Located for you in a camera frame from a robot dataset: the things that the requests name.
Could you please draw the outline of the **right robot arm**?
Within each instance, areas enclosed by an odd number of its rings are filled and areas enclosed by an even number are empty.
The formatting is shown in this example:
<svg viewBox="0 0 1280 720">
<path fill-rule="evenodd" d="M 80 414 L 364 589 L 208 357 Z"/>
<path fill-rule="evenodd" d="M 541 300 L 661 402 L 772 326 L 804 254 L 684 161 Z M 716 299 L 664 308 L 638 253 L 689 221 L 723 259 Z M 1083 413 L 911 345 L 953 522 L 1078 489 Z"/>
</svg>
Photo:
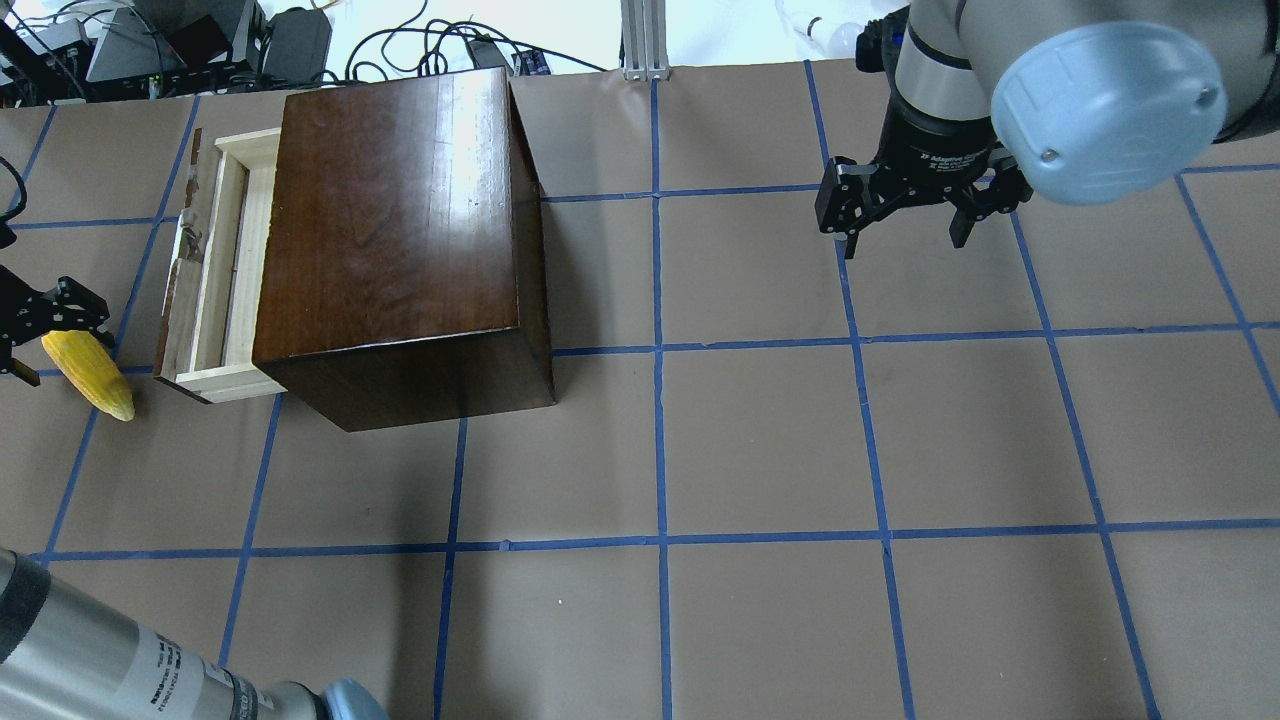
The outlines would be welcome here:
<svg viewBox="0 0 1280 720">
<path fill-rule="evenodd" d="M 1275 1 L 910 1 L 858 36 L 890 91 L 876 155 L 833 156 L 817 228 L 947 204 L 948 237 L 1041 196 L 1114 202 L 1277 131 Z"/>
</svg>

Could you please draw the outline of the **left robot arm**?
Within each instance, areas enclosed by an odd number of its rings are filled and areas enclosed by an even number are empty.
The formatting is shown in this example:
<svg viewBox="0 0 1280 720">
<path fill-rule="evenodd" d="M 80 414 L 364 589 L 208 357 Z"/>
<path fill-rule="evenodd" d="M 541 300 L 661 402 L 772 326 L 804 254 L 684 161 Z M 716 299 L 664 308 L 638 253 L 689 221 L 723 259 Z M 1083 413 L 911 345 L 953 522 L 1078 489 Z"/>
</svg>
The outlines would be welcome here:
<svg viewBox="0 0 1280 720">
<path fill-rule="evenodd" d="M 3 272 L 3 374 L 38 386 L 17 346 L 40 340 L 67 379 L 118 420 L 134 415 L 131 387 L 108 350 L 106 302 L 61 277 L 45 292 Z M 285 682 L 265 691 L 3 551 L 3 711 L 22 719 L 384 719 L 353 679 L 321 692 Z"/>
</svg>

